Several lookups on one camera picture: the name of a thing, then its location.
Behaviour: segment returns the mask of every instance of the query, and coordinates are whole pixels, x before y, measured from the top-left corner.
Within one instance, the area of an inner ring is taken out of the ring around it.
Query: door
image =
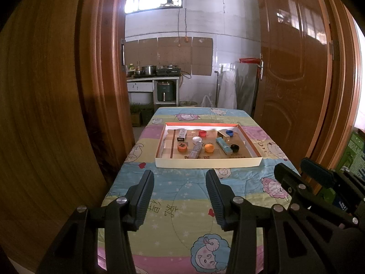
[[[323,0],[258,0],[262,78],[255,121],[296,168],[315,146],[331,85]]]

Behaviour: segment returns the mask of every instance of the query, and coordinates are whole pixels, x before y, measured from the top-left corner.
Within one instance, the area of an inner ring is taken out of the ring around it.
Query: red bottle cap
[[[200,137],[205,137],[206,135],[207,135],[207,131],[204,131],[204,130],[199,131]]]

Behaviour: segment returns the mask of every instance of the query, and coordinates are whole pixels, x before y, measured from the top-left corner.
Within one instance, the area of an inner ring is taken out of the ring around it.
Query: cardboard on wall
[[[213,39],[194,37],[192,42],[192,66],[194,75],[212,75]]]
[[[213,39],[203,37],[160,37],[129,41],[125,44],[125,63],[178,65],[181,71],[194,75],[212,74]]]

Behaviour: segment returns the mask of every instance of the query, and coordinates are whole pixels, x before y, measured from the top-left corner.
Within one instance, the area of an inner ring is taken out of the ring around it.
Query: stainless steel pot
[[[145,75],[155,75],[157,74],[157,66],[143,66],[142,71]]]

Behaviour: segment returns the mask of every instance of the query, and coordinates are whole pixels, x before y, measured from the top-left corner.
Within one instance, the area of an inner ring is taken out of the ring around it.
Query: brown stripe
[[[172,155],[173,155],[173,153],[174,153],[175,135],[176,135],[176,130],[174,130],[174,137],[172,137],[171,155],[170,155],[170,158],[172,158]]]

